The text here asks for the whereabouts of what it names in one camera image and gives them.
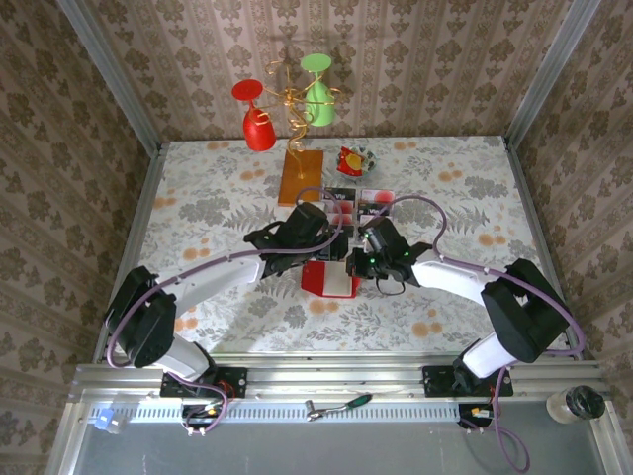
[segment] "green cup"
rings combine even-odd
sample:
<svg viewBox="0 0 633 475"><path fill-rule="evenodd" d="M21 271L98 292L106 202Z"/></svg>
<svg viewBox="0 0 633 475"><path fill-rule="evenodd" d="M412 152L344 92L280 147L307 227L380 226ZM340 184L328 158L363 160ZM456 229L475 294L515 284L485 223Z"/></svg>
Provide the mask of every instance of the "green cup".
<svg viewBox="0 0 633 475"><path fill-rule="evenodd" d="M307 72L312 72L318 77L332 64L331 58L327 54L314 53L304 57L301 67ZM333 96L329 94L329 88L320 81L312 85L306 93L308 102L328 103L333 102ZM334 122L336 111L333 104L306 104L306 119L311 126L325 127Z"/></svg>

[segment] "red packet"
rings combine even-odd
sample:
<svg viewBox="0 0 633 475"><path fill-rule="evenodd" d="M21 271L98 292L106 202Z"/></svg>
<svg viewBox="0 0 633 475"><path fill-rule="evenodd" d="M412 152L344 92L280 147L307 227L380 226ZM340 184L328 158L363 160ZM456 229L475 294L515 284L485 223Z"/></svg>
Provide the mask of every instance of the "red packet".
<svg viewBox="0 0 633 475"><path fill-rule="evenodd" d="M347 295L333 295L327 294L325 292L326 282L325 282L325 266L327 264L343 264L344 262L323 262L318 260L309 260L306 265L304 265L304 270L301 276L301 288L311 294L318 295L324 298L335 298L335 299L353 299L356 297L356 289L360 285L360 280L358 277L350 277L351 279L351 292Z"/></svg>

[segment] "jar lid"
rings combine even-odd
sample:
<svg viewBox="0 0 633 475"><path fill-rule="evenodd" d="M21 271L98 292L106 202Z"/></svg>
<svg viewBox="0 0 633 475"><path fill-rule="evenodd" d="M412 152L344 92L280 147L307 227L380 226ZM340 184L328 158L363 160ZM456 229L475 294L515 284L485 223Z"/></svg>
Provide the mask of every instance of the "jar lid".
<svg viewBox="0 0 633 475"><path fill-rule="evenodd" d="M570 411L581 419L597 419L604 414L604 398L589 386L577 386L565 396Z"/></svg>

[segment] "black bracket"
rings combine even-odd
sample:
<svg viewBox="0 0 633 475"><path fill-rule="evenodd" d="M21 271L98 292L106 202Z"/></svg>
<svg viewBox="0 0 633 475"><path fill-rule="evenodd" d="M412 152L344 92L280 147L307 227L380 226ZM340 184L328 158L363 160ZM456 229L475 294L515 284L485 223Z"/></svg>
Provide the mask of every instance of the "black bracket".
<svg viewBox="0 0 633 475"><path fill-rule="evenodd" d="M217 367L213 380L205 380L204 376L197 382L218 386L220 381L225 381L233 389L233 394L228 394L233 399L244 399L246 387L248 386L248 370L246 368ZM218 393L208 389L194 389L183 386L167 373L163 374L160 385L161 398L199 398L220 401L222 398Z"/></svg>
<svg viewBox="0 0 633 475"><path fill-rule="evenodd" d="M455 368L445 366L424 366L422 368L422 382L424 384L424 397L426 398L460 398L482 397L489 398L493 393L491 388L497 384L498 371L472 388L472 392L466 391L462 386L455 385ZM512 380L509 373L505 373L501 382L500 396L512 396Z"/></svg>

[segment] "green handle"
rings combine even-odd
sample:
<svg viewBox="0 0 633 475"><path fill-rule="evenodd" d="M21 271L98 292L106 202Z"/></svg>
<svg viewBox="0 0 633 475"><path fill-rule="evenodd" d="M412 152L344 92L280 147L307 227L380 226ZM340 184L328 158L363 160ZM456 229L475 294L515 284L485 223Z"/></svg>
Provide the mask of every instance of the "green handle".
<svg viewBox="0 0 633 475"><path fill-rule="evenodd" d="M372 397L373 396L371 394L363 394L356 399L352 399L345 406L347 406L347 409L360 408L361 406L365 406L369 403L372 400Z"/></svg>

